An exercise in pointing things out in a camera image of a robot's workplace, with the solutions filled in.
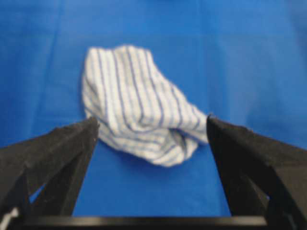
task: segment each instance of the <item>towel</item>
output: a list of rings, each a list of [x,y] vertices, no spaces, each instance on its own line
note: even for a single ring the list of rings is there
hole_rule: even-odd
[[[92,47],[82,78],[86,116],[98,119],[109,146],[170,167],[208,143],[206,115],[162,75],[149,50]]]

